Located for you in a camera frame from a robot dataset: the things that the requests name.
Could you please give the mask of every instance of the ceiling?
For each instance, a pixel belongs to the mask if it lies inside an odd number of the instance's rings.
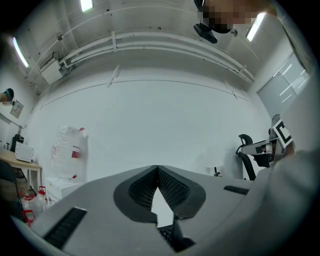
[[[80,0],[43,2],[17,30],[15,36],[30,66],[20,66],[32,88],[41,91],[47,84],[40,67],[53,52],[63,58],[68,53],[114,31],[163,32],[196,39],[210,48],[233,57],[255,77],[284,34],[280,22],[266,15],[254,39],[246,34],[250,25],[234,25],[238,36],[215,33],[218,43],[200,38],[193,26],[200,21],[193,0],[93,0],[93,9],[82,12]],[[57,40],[57,33],[64,35]]]

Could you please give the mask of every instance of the black office chair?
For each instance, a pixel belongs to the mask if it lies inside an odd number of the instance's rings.
[[[239,138],[242,141],[242,145],[238,147],[235,154],[242,159],[246,172],[248,173],[249,179],[251,181],[254,181],[256,179],[256,174],[250,158],[246,154],[242,153],[241,151],[239,152],[239,149],[241,149],[243,146],[253,144],[253,140],[249,135],[246,135],[246,134],[240,134]]]
[[[16,181],[15,172],[10,164],[8,164],[7,162],[2,161],[2,160],[0,160],[0,180],[14,183],[17,200],[14,200],[14,201],[9,200],[8,201],[5,198],[2,198],[2,199],[3,199],[3,202],[5,203],[5,206],[6,206],[10,215],[17,217],[20,220],[24,220],[24,217],[22,214],[23,207],[22,207],[19,192],[18,192],[18,185],[17,185],[17,181]]]

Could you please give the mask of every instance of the microwave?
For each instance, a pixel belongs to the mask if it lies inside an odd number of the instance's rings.
[[[34,149],[32,147],[17,142],[15,146],[14,155],[17,160],[30,163],[31,158],[34,155]]]

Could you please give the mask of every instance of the wooden table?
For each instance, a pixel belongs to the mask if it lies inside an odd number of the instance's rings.
[[[27,184],[28,190],[30,190],[30,171],[36,171],[40,173],[40,184],[42,185],[42,167],[35,162],[25,162],[16,159],[15,153],[9,150],[0,149],[0,160],[7,162],[14,168],[27,169]]]

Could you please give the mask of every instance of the clear plastic wrapped object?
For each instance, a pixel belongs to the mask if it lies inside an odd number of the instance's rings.
[[[84,128],[59,126],[51,148],[51,170],[55,177],[85,182],[88,135]]]

